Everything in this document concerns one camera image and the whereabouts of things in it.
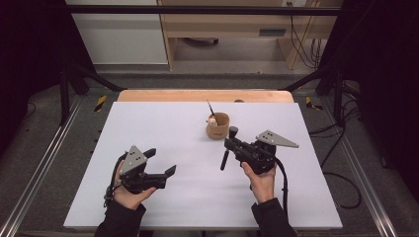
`black cable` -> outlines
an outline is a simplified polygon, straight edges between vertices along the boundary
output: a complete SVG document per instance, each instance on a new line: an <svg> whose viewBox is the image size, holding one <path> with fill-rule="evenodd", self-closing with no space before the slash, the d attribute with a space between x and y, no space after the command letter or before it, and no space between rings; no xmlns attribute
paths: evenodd
<svg viewBox="0 0 419 237"><path fill-rule="evenodd" d="M120 186L120 185L114 186L115 175L117 174L117 170L118 170L118 167L120 166L120 163L123 160L125 160L126 155L127 155L127 152L124 155L122 155L120 158L118 158L117 164L115 164L114 172L112 173L111 183L107 187L106 193L104 196L104 199L105 199L104 207L109 206L109 204L111 203L111 200L114 198L114 190Z"/></svg>
<svg viewBox="0 0 419 237"><path fill-rule="evenodd" d="M34 109L33 109L33 110L32 110L32 111L28 114L28 115L26 115L26 116L24 117L24 119L27 119L27 118L31 117L31 116L34 114L35 110L37 109L37 106L36 106L34 103L28 102L28 105L33 106L33 107L34 107Z"/></svg>
<svg viewBox="0 0 419 237"><path fill-rule="evenodd" d="M357 101L356 100L350 100L350 101L348 101L348 102L346 102L345 104L344 104L344 106L343 106L343 109L342 109L342 113L344 113L344 111L346 110L346 107L350 104L350 103L356 103ZM324 158L324 160L321 162L321 164L320 164L320 167L321 167L321 169L323 169L323 166L324 166L324 164L326 163L326 161L329 159L329 157L330 157L330 154L332 153L332 151L336 148L336 146L339 144L339 141L342 139L342 137L343 137L343 135L344 135L344 133L345 133L345 129L346 129L346 121L348 121L349 119L351 119L352 117L354 117L354 116L356 116L357 115L357 113L359 112L360 110L358 109L358 108L353 108L353 109L351 109L350 111L348 111L345 115L343 115L343 118L344 118L344 125L343 125L343 127L342 127L342 130L341 131L338 131L337 133L335 133L335 134L333 134L333 135L336 135L336 134L338 134L339 132L341 133L340 134L340 136L339 136L339 138L336 140L336 142L333 144L333 146L330 148L330 150L329 150L329 152L327 153L327 155L326 155L326 157ZM334 123L334 124L332 124L332 125L329 125L329 126L326 126L325 128L321 128L321 129L318 129L318 131L319 132L321 132L320 130L322 130L322 131L325 131L325 130L328 130L328 129L330 129L331 127L334 127L336 125L336 123ZM340 179L343 179L344 181L346 181L346 182L348 182L349 184L351 184L353 187L354 187L354 189L356 190L356 192L357 192L357 196L358 196L358 200L357 200L357 203L355 203L354 205L342 205L342 204L340 204L339 202L337 202L337 201L335 201L336 202L336 204L339 206L339 207L342 207L342 208L345 208L345 209L355 209L355 208L357 208L357 207L359 207L360 205L361 205L361 202L362 202L362 194L361 194L361 191L360 191L360 189L358 188L358 186L356 185L356 184L354 184L351 180L349 180L348 178L346 178L346 177L344 177L344 176L342 176L342 175L339 175L339 174L336 174L336 173L332 173L332 172L325 172L325 171L323 171L323 175L329 175L329 176L335 176L335 177L338 177L338 178L340 178Z"/></svg>
<svg viewBox="0 0 419 237"><path fill-rule="evenodd" d="M287 179L286 169L284 168L284 165L280 161L280 159L275 157L275 161L277 162L277 165L280 167L280 170L281 170L281 172L283 173L283 176L284 176L283 208L284 208L284 213L286 214L286 217L288 218L288 179Z"/></svg>
<svg viewBox="0 0 419 237"><path fill-rule="evenodd" d="M312 137L312 138L329 138L329 137L335 136L337 134L340 134L341 132L342 132L342 130L339 130L339 131L337 131L333 134L330 134L330 135L323 135L323 136L310 135L310 137Z"/></svg>
<svg viewBox="0 0 419 237"><path fill-rule="evenodd" d="M342 133L340 134L339 138L336 140L336 142L333 144L333 146L330 148L329 152L327 153L326 157L320 164L320 168L323 169L324 164L329 159L330 155L332 154L333 150L336 148L336 146L339 144L339 141L342 139L343 134L345 133L345 126L342 128Z"/></svg>
<svg viewBox="0 0 419 237"><path fill-rule="evenodd" d="M360 206L360 205L361 205L361 202L362 202L362 195L361 195L361 191L360 191L360 189L358 188L358 186L354 184L354 182L350 181L348 178L346 178L346 177L344 177L344 176L341 176L341 175L339 175L339 174L332 173L332 172L325 172L325 171L323 171L323 175L329 175L329 176L339 177L339 178L341 178L341 179L345 180L346 182L348 182L349 184L351 184L351 185L354 187L354 189L357 191L358 200L357 200L357 203L356 203L356 204L354 204L354 205L342 205L342 204L339 204L339 203L336 201L336 204L337 204L339 207L342 207L342 208L345 208L345 209L355 209L355 208L357 208L358 206Z"/></svg>
<svg viewBox="0 0 419 237"><path fill-rule="evenodd" d="M296 52L298 53L299 57L301 58L301 60L302 60L302 62L304 63L305 66L307 66L309 68L315 68L315 67L313 67L313 63L308 59L308 56L305 53L304 47L302 46L302 43L299 40L298 34L296 33L295 28L293 27L293 16L290 16L290 18L291 18L291 29L292 29L292 32L291 32L291 43L293 44L293 48L295 48ZM302 55L299 52L298 48L296 48L295 43L293 42L293 34L294 33L295 33L296 39L298 40L299 45L300 45L300 47L302 49L302 52L304 53L305 57L307 58L308 62L311 64L311 66L309 66L309 65L307 65L307 63L305 63L304 58L302 57Z"/></svg>

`hand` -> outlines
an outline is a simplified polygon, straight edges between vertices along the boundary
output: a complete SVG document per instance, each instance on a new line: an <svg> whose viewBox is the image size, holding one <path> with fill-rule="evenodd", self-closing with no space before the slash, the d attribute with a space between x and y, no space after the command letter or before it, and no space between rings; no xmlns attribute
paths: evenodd
<svg viewBox="0 0 419 237"><path fill-rule="evenodd" d="M123 166L124 161L120 163L118 166L117 173L115 174L115 180L119 180L120 172L119 170ZM126 208L136 210L138 206L147 198L149 198L154 192L156 188L150 188L141 194L134 195L130 193L124 186L119 186L114 190L114 200L117 201L119 204L123 205Z"/></svg>
<svg viewBox="0 0 419 237"><path fill-rule="evenodd" d="M249 177L250 186L252 187L253 195L258 203L265 202L274 198L274 185L277 164L267 173L256 175L252 168L246 162L241 163L244 174Z"/></svg>

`white table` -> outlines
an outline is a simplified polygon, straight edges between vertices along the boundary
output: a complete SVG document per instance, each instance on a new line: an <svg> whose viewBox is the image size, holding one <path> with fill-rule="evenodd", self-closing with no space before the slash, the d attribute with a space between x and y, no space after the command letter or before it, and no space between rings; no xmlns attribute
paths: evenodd
<svg viewBox="0 0 419 237"><path fill-rule="evenodd" d="M230 116L237 138L255 141L266 129L297 143L278 147L289 179L289 217L295 229L342 228L322 175L298 104L211 103ZM177 165L176 174L144 202L142 229L253 229L250 206L255 202L248 178L230 152L220 171L223 140L206 135L207 102L115 102L93 153L64 226L95 228L104 219L103 196L117 159L136 145L142 152L156 148L145 172L161 174ZM282 201L283 177L276 177Z"/></svg>

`black sleeve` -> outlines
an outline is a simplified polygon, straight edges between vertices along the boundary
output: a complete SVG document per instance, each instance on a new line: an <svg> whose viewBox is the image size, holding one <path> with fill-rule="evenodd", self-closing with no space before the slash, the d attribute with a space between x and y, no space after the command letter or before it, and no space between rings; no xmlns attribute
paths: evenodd
<svg viewBox="0 0 419 237"><path fill-rule="evenodd" d="M277 198L252 205L253 216L259 224L262 237L295 237L296 233Z"/></svg>
<svg viewBox="0 0 419 237"><path fill-rule="evenodd" d="M104 222L96 229L95 237L136 237L144 213L145 207L142 204L137 210L132 210L112 201L105 212Z"/></svg>

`white cabinet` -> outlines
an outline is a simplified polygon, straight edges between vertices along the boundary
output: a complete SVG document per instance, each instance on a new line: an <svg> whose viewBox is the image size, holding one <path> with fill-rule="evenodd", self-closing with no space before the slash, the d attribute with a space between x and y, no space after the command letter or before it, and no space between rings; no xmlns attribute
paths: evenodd
<svg viewBox="0 0 419 237"><path fill-rule="evenodd" d="M77 5L157 5L155 0L66 0ZM94 64L167 64L157 14L73 14Z"/></svg>

